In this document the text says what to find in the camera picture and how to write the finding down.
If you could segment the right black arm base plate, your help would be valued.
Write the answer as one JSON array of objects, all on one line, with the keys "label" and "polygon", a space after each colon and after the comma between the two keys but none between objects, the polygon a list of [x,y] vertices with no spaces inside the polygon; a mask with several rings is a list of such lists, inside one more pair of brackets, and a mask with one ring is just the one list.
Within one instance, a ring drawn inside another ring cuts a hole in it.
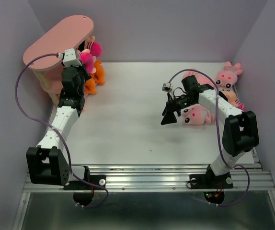
[{"label": "right black arm base plate", "polygon": [[211,190],[217,188],[232,189],[233,182],[230,173],[215,176],[206,174],[191,174],[189,180],[186,183],[188,188],[191,189],[204,189]]}]

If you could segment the doll plush pink striped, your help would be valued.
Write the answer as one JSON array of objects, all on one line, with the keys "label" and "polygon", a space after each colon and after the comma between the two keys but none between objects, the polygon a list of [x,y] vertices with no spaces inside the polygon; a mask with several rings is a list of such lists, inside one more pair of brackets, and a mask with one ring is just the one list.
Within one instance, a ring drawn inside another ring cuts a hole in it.
[{"label": "doll plush pink striped", "polygon": [[85,49],[88,49],[90,53],[97,58],[99,58],[103,53],[103,48],[100,43],[95,41],[95,36],[88,37],[78,46],[80,52]]}]

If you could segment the doll plush edge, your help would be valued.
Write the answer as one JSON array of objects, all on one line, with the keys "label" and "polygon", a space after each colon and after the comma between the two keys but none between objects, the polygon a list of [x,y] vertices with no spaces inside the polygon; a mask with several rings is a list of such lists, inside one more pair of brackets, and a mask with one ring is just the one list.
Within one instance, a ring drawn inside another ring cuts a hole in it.
[{"label": "doll plush edge", "polygon": [[219,95],[224,98],[226,101],[228,101],[231,105],[234,107],[241,109],[242,111],[245,111],[244,104],[238,99],[236,93],[233,90],[230,89],[220,89]]}]

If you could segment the orange shark plush mouth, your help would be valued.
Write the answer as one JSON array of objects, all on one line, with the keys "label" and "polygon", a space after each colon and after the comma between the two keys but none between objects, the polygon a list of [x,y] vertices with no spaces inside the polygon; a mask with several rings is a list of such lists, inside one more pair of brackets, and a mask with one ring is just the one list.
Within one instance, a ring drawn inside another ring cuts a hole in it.
[{"label": "orange shark plush mouth", "polygon": [[104,78],[105,78],[105,72],[102,67],[102,62],[100,60],[95,61],[94,67],[96,68],[95,73],[91,73],[92,78],[95,80],[97,84],[105,84]]}]

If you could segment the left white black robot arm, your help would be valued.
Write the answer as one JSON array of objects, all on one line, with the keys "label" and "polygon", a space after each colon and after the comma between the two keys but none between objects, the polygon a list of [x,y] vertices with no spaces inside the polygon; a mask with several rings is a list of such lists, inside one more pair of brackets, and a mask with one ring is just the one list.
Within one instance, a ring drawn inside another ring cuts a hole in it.
[{"label": "left white black robot arm", "polygon": [[64,186],[72,174],[70,155],[65,158],[63,150],[69,152],[66,140],[84,108],[84,84],[90,76],[86,68],[79,65],[64,67],[61,77],[63,88],[55,117],[42,140],[26,153],[33,184]]}]

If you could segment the orange shark plush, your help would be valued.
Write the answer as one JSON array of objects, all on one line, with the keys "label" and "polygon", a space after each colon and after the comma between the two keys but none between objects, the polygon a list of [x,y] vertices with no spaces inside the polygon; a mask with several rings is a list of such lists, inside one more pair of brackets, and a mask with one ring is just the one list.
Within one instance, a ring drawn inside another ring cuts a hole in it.
[{"label": "orange shark plush", "polygon": [[84,96],[96,95],[96,83],[93,78],[88,79],[84,84]]}]

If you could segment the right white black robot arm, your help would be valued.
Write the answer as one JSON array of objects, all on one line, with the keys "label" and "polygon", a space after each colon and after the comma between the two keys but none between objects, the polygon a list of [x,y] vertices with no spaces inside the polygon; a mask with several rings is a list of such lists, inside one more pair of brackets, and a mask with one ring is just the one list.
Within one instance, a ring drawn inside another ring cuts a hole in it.
[{"label": "right white black robot arm", "polygon": [[210,164],[211,172],[205,174],[205,183],[215,187],[221,183],[222,175],[236,166],[240,157],[259,144],[256,115],[231,105],[219,95],[218,89],[209,84],[199,84],[193,75],[184,78],[182,85],[184,94],[175,97],[172,84],[163,84],[162,90],[167,93],[168,100],[161,124],[176,123],[181,110],[195,104],[215,114],[216,122],[221,122],[224,129],[223,133],[217,133],[219,156]]}]

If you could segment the doll plush black hair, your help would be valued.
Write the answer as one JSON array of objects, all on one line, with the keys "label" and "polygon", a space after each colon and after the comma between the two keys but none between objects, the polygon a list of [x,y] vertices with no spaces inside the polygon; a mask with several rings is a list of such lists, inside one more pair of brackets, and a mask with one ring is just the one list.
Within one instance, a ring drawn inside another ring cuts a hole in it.
[{"label": "doll plush black hair", "polygon": [[94,74],[97,71],[96,67],[94,66],[95,57],[91,54],[89,49],[78,51],[78,58],[85,66],[88,73]]}]

